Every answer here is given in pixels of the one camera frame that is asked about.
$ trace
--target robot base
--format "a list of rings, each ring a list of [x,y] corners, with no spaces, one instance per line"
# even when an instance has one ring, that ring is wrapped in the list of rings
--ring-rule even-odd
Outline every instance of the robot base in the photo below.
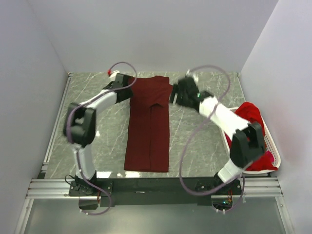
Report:
[[[207,191],[218,184],[214,177],[188,177],[185,184],[195,191]],[[212,198],[209,196],[193,196],[185,192],[179,178],[96,178],[94,182],[98,187],[106,190],[112,196],[115,205],[156,205],[156,204],[197,204],[211,206]],[[79,201],[82,210],[95,210],[98,206],[107,207],[109,199],[104,194],[92,190],[87,194],[75,180],[71,183],[69,196],[98,196],[98,199],[84,199]],[[234,180],[213,195],[240,195],[242,190],[240,181]]]

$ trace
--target red garment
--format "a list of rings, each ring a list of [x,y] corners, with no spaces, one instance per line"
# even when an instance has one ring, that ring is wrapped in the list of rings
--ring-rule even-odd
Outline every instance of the red garment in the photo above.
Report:
[[[244,102],[236,111],[235,114],[248,120],[250,123],[258,122],[262,126],[262,133],[265,135],[264,124],[259,109],[249,102]],[[231,149],[232,141],[225,135],[229,148]],[[272,165],[272,153],[267,151],[260,159],[253,162],[246,171],[262,171],[262,170],[277,170],[277,167]]]
[[[124,169],[168,172],[169,95],[168,77],[138,78],[131,87],[128,143]]]

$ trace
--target white plastic basket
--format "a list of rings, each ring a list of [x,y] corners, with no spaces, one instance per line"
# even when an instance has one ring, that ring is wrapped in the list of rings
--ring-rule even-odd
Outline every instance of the white plastic basket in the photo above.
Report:
[[[238,109],[238,107],[230,108],[230,110],[232,110],[233,112],[236,111],[237,109]],[[274,144],[274,141],[273,141],[272,136],[268,130],[267,125],[265,124],[263,119],[262,119],[262,121],[264,124],[264,130],[265,130],[264,141],[267,144],[267,151],[270,151],[274,157],[274,162],[272,163],[272,165],[279,168],[279,166],[281,165],[281,157],[277,151],[277,148]],[[225,137],[223,130],[221,130],[221,135],[222,135],[223,143],[224,143],[225,149],[227,151],[227,154],[230,156],[230,148],[229,148],[229,145],[226,141],[226,137]],[[244,173],[257,175],[257,174],[264,174],[264,173],[269,173],[269,172],[273,172],[273,171],[274,170],[262,170],[262,171],[258,171],[258,172],[256,172],[256,171],[244,171]]]

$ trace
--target marble tabletop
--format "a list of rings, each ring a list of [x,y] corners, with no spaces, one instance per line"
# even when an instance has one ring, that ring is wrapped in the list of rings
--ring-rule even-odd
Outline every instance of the marble tabletop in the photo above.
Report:
[[[185,72],[139,72],[139,78],[167,76],[174,84]],[[220,96],[227,87],[227,79],[220,73],[198,73],[200,90]],[[231,89],[222,103],[227,107],[237,107],[245,99],[236,73],[231,73]],[[74,156],[70,145],[62,134],[67,108],[71,102],[86,101],[110,82],[105,73],[73,73],[55,132],[55,140],[50,147],[49,164],[45,178],[64,178],[75,174]],[[97,133],[92,143],[93,162],[98,177],[177,177],[178,165],[184,145],[204,117],[195,110],[169,105],[170,148],[169,172],[146,173],[124,171],[129,123],[129,101],[118,103],[97,118]],[[183,176],[214,176],[228,160],[219,128],[213,123],[206,124],[188,147],[183,161]]]

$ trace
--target purple cable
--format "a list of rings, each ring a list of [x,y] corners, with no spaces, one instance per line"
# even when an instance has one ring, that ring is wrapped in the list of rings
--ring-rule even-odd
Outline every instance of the purple cable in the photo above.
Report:
[[[87,106],[87,105],[89,105],[89,104],[95,102],[96,100],[98,100],[99,98],[103,97],[104,95],[106,95],[106,94],[108,94],[108,93],[110,93],[110,92],[114,92],[114,91],[122,90],[122,89],[127,89],[127,88],[131,87],[131,86],[136,82],[136,80],[137,80],[137,71],[136,71],[136,69],[134,68],[134,66],[132,66],[132,65],[129,64],[128,62],[118,62],[118,63],[115,63],[109,70],[112,70],[113,67],[115,67],[116,65],[121,64],[121,63],[129,65],[129,66],[134,70],[134,72],[135,72],[135,74],[136,74],[134,81],[133,81],[131,84],[129,84],[128,86],[125,86],[125,87],[122,87],[122,88],[117,88],[117,89],[109,90],[109,91],[103,93],[102,95],[99,95],[99,96],[97,96],[97,97],[91,99],[89,102],[87,102],[87,103],[85,103],[85,104],[81,104],[81,105],[77,106],[76,108],[74,108],[74,109],[71,111],[71,113],[69,114],[68,120],[67,120],[67,123],[66,123],[66,135],[67,135],[68,141],[69,141],[71,144],[74,144],[74,141],[73,141],[73,138],[72,138],[72,133],[71,133],[70,127],[71,127],[71,123],[72,123],[72,120],[73,120],[73,117],[74,117],[74,113],[75,113],[76,110],[78,110],[78,109],[81,108],[81,107]],[[87,184],[89,184],[90,186],[92,186],[93,188],[95,188],[95,189],[97,189],[97,190],[103,192],[103,193],[104,193],[105,195],[107,195],[108,198],[109,198],[109,205],[108,205],[107,209],[105,209],[104,211],[99,212],[99,213],[89,213],[89,212],[86,212],[86,211],[82,211],[82,212],[84,212],[84,213],[87,214],[87,215],[101,215],[101,214],[103,214],[103,213],[106,213],[106,212],[111,208],[111,206],[112,206],[112,204],[113,204],[112,197],[109,195],[108,192],[106,192],[105,190],[101,189],[100,187],[98,187],[98,186],[96,186],[96,185],[94,185],[94,184],[92,184],[92,183],[90,183],[90,182],[88,181],[88,179],[86,178],[86,176],[84,175],[84,173],[83,173],[83,171],[82,171],[82,169],[81,169],[81,162],[80,162],[80,158],[79,158],[79,151],[78,151],[78,149],[77,149],[77,151],[76,151],[76,159],[77,159],[78,169],[80,170],[80,174],[81,174],[81,177],[83,178],[83,180],[84,180]]]
[[[243,197],[243,194],[244,194],[244,190],[245,190],[245,176],[242,174],[242,177],[243,177],[243,187],[242,187],[242,193],[240,194],[240,197],[239,199],[237,200],[237,202],[228,210],[225,210],[224,212],[229,212],[231,211],[232,209],[234,209],[238,203],[240,203],[242,197]]]
[[[186,155],[186,150],[191,142],[191,140],[194,138],[194,136],[196,135],[196,133],[199,132],[199,130],[211,119],[211,116],[215,113],[215,110],[218,106],[218,104],[222,101],[222,99],[224,98],[224,96],[228,93],[228,91],[230,90],[230,86],[231,86],[231,79],[229,77],[229,75],[226,73],[226,71],[224,71],[222,68],[218,67],[218,66],[213,66],[213,65],[203,65],[203,66],[199,66],[199,67],[196,67],[196,68],[193,68],[190,70],[190,72],[194,72],[194,71],[197,71],[199,69],[202,69],[202,68],[213,68],[213,69],[216,69],[218,71],[220,71],[221,73],[223,73],[226,78],[228,79],[228,87],[227,89],[224,91],[224,93],[220,96],[220,98],[218,99],[218,103],[215,105],[213,111],[210,113],[210,115],[204,120],[202,121],[202,123],[192,132],[192,134],[190,135],[189,139],[187,140],[186,142],[186,145],[184,146],[184,149],[183,149],[183,153],[182,153],[182,156],[181,156],[181,160],[180,160],[180,167],[179,167],[179,179],[180,179],[180,183],[182,185],[182,187],[184,188],[184,190],[191,194],[191,195],[194,195],[194,196],[207,196],[207,195],[211,195],[211,194],[214,194],[215,192],[217,192],[219,189],[223,188],[227,183],[223,183],[223,184],[220,184],[218,185],[217,187],[209,190],[209,191],[204,191],[204,192],[196,192],[196,191],[193,191],[191,189],[189,189],[184,181],[183,181],[183,178],[182,178],[182,165],[183,165],[183,159]],[[230,179],[228,181],[228,183],[232,182],[233,180],[235,180],[237,177],[233,177],[232,179]]]

